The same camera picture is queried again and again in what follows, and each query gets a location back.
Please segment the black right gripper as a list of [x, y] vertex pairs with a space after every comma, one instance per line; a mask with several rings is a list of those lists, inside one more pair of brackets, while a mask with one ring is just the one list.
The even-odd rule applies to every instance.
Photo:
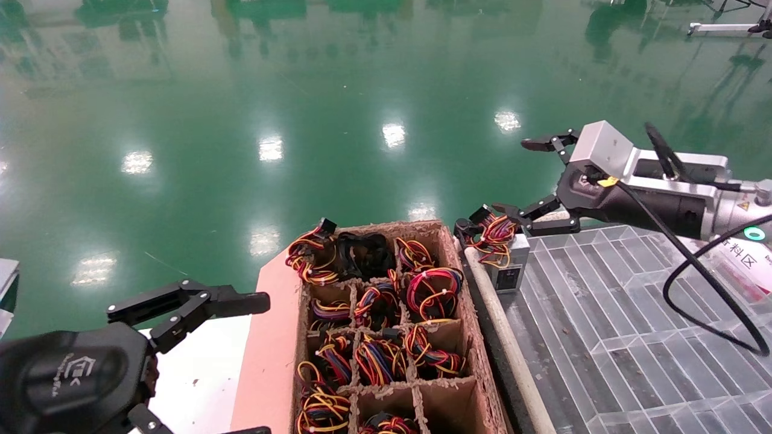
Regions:
[[[521, 140], [521, 146], [529, 151], [557, 153], [562, 163], [567, 165], [571, 157], [567, 148], [576, 145], [579, 133], [576, 129], [569, 128], [560, 134]], [[580, 217], [659, 231], [642, 206], [620, 187], [602, 187], [582, 182], [582, 176], [579, 168], [568, 166], [558, 181], [556, 195], [545, 196], [525, 208], [504, 203], [493, 203], [492, 207], [504, 214], [515, 225], [517, 232], [531, 237], [579, 233]], [[702, 238], [702, 222], [706, 208], [704, 200], [670, 193], [632, 190], [676, 236]], [[562, 206], [568, 211], [561, 212]]]

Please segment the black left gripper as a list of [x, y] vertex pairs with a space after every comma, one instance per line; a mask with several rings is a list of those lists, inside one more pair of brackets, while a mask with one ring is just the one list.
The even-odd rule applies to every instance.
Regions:
[[[3, 433], [173, 433], [146, 404], [166, 354], [211, 318], [270, 310], [270, 294], [182, 280], [107, 309], [110, 324], [2, 341]], [[169, 314], [149, 340], [132, 327]], [[228, 434], [271, 434], [265, 426]]]

